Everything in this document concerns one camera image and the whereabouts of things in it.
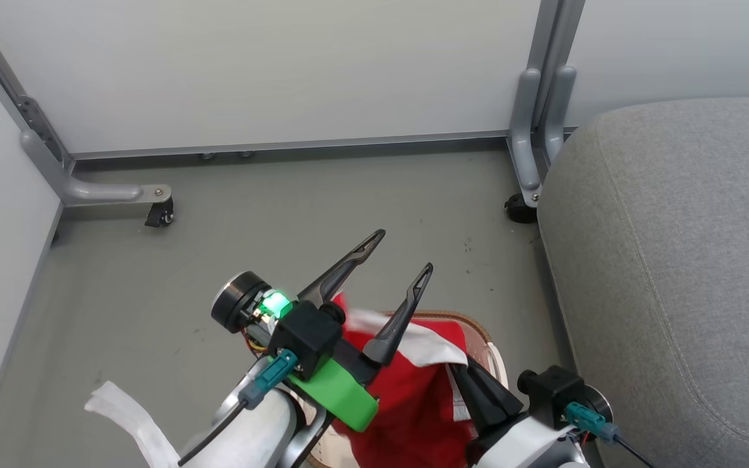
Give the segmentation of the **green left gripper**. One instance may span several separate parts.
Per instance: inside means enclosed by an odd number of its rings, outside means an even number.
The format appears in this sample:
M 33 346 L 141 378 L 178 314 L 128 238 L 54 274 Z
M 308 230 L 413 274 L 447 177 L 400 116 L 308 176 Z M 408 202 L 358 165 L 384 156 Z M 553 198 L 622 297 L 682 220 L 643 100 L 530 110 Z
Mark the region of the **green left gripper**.
M 366 237 L 304 287 L 297 295 L 299 302 L 321 306 L 332 300 L 350 274 L 366 262 L 385 236 L 386 231 L 378 229 Z M 283 379 L 283 384 L 354 432 L 363 432 L 378 412 L 378 402 L 367 388 L 380 373 L 380 365 L 390 365 L 393 361 L 433 271 L 432 263 L 425 264 L 408 287 L 401 305 L 366 343 L 363 352 L 344 338 L 329 341 L 316 352 L 302 344 L 294 344 L 291 338 L 272 338 L 269 355 L 273 359 L 280 350 L 290 350 L 300 359 L 301 370 L 292 370 Z

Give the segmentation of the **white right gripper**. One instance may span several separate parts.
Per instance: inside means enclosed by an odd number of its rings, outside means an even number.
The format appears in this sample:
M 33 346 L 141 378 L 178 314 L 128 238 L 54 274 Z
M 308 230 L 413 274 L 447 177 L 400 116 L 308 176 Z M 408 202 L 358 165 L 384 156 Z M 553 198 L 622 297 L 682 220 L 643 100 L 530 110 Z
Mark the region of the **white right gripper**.
M 467 467 L 588 467 L 574 426 L 561 421 L 555 429 L 523 414 L 523 403 L 471 356 L 449 370 L 476 432 Z

